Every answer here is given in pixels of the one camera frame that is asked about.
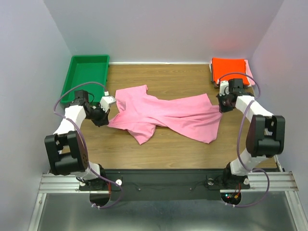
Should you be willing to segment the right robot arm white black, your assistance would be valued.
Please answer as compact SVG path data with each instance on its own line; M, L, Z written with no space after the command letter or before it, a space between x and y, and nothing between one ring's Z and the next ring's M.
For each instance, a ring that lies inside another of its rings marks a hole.
M239 78L219 83L217 99L220 112L237 109L243 113L242 120L250 123L245 149L240 151L238 140L237 158L227 164L221 176L222 185L232 188L237 183L244 183L246 175L261 162L282 153L285 118L274 115L261 106L252 93L245 91L243 80Z

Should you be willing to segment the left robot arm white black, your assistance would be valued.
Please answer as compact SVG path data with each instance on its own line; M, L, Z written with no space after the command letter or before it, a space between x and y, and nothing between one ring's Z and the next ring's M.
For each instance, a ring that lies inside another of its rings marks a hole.
M84 120L90 120L97 127L109 124L110 106L116 102L106 93L98 103L89 101L89 92L76 90L75 98L65 108L64 117L58 129L44 139L50 164L54 175L74 176L84 190L100 191L110 189L104 168L89 161L80 128Z

